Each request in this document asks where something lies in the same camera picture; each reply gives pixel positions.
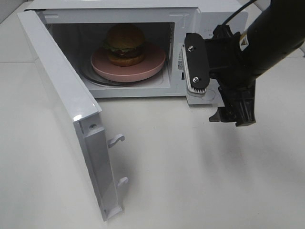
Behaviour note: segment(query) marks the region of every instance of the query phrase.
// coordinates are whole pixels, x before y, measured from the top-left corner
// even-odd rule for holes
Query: white microwave
[[[50,104],[70,143],[83,152],[104,220],[122,210],[108,148],[124,137],[106,141],[94,98],[186,96],[189,104],[221,103],[213,79],[203,97],[187,94],[182,45],[187,33],[211,38],[240,6],[236,0],[34,0],[18,14]],[[238,14],[230,22],[232,31],[243,31],[246,19],[245,11]],[[92,80],[91,54],[111,26],[126,22],[165,51],[163,68],[137,83]]]

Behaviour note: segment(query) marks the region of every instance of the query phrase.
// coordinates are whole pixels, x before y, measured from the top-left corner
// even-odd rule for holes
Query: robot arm
[[[242,34],[232,34],[226,22],[211,39],[187,34],[183,53],[188,93],[203,96],[210,78],[220,85],[224,107],[210,122],[255,123],[255,80],[303,44],[304,14],[304,0],[271,0]]]

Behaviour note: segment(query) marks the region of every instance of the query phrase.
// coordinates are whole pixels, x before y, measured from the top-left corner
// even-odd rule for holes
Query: microwave door
[[[49,96],[48,106],[56,115],[58,124],[75,152],[82,151],[83,155],[75,156],[85,161],[102,218],[107,220],[122,210],[108,148],[124,138],[118,135],[106,141],[100,117],[101,108],[37,13],[30,10],[19,13],[18,17]]]

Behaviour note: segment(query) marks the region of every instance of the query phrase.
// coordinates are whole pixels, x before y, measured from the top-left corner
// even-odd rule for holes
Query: burger patty
[[[143,46],[139,46],[135,49],[132,49],[130,51],[127,52],[123,52],[122,50],[117,50],[112,52],[115,56],[120,57],[120,58],[133,58],[133,57],[137,57],[140,56],[144,51]]]

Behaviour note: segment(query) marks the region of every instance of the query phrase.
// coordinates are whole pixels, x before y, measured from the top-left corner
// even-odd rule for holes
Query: hamburger
[[[109,61],[126,67],[140,63],[144,58],[143,32],[129,23],[117,24],[109,29],[103,47]]]

